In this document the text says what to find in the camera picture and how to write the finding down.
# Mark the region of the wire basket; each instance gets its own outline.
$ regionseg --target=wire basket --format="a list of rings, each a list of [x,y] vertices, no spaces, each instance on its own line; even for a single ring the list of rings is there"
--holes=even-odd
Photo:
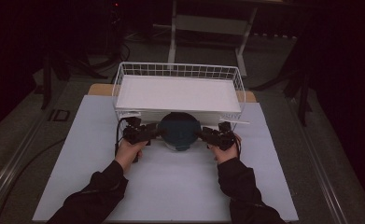
[[[123,78],[126,75],[230,80],[236,90],[236,97],[239,102],[241,112],[244,110],[246,93],[238,67],[187,63],[121,63],[119,65],[119,70],[115,78],[112,92],[113,105],[118,119],[128,117],[128,114],[133,114],[133,111],[117,109],[118,96],[123,84]],[[223,114],[221,117],[224,119],[239,119],[240,116],[241,113],[231,113]]]

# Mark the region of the white wire basket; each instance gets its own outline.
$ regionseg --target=white wire basket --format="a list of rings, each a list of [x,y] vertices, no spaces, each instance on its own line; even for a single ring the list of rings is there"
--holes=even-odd
[[[193,116],[203,125],[218,125],[219,117],[222,117],[223,119],[239,119],[244,110],[246,93],[238,67],[187,63],[121,63],[119,65],[119,70],[115,78],[112,92],[113,106],[118,119],[139,115],[142,116],[143,120],[153,122],[159,121],[159,119],[161,119],[167,112],[169,113],[169,111],[156,110],[152,108],[150,109],[150,116],[145,116],[142,113],[145,109],[138,110],[118,107],[119,95],[123,87],[123,79],[131,76],[140,76],[140,78],[168,79],[172,77],[177,78],[178,80],[184,80],[184,78],[196,80],[196,78],[199,78],[200,81],[208,80],[214,82],[216,80],[227,80],[227,82],[232,83],[235,90],[235,95],[232,96],[232,98],[235,97],[237,99],[237,105],[240,107],[239,111],[214,115],[215,117],[218,116],[217,118],[210,118],[211,115],[209,113],[196,111],[193,113]]]

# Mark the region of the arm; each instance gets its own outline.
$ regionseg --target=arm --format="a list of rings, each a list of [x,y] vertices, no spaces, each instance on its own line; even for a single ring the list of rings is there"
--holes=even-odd
[[[128,180],[125,174],[135,155],[147,142],[131,145],[122,140],[115,159],[103,172],[95,172],[89,185],[70,195],[48,221],[49,224],[102,223],[123,199]]]
[[[278,212],[261,200],[253,169],[237,159],[236,145],[225,151],[215,146],[209,148],[218,161],[220,189],[231,198],[232,223],[285,224]]]

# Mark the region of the black sleeve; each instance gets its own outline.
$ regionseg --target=black sleeve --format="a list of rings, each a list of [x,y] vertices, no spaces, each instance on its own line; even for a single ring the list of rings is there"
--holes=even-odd
[[[252,168],[235,158],[218,166],[218,176],[221,190],[231,197],[233,224],[285,224],[278,212],[261,200]]]
[[[112,161],[102,173],[92,174],[86,188],[66,198],[47,223],[102,223],[123,199],[127,183],[120,164]]]

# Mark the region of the hand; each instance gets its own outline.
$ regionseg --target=hand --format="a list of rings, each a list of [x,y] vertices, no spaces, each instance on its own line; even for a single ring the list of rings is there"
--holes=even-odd
[[[235,134],[235,136],[237,141],[241,142],[241,137],[237,134]],[[215,154],[215,160],[218,161],[218,164],[238,157],[237,145],[235,145],[235,143],[224,151],[219,147],[212,145],[208,145],[208,148]]]
[[[116,153],[115,161],[121,165],[124,174],[126,174],[130,169],[130,166],[137,154],[138,158],[142,157],[142,148],[144,148],[146,144],[147,141],[132,145],[125,139],[121,140],[118,152]]]

